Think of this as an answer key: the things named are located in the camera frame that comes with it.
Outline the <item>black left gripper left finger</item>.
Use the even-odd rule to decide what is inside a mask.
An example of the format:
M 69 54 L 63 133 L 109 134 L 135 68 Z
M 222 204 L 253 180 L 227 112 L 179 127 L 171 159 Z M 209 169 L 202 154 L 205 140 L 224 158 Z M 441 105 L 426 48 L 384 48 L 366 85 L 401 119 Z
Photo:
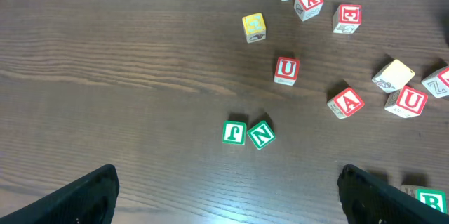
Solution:
M 106 164 L 1 218 L 1 224 L 110 224 L 119 195 L 115 166 Z

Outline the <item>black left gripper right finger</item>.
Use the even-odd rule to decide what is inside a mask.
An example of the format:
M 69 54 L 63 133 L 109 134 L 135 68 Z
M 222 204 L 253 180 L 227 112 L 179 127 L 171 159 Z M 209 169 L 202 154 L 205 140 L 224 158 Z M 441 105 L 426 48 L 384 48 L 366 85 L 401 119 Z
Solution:
M 349 223 L 448 223 L 448 214 L 352 164 L 343 167 L 337 186 Z

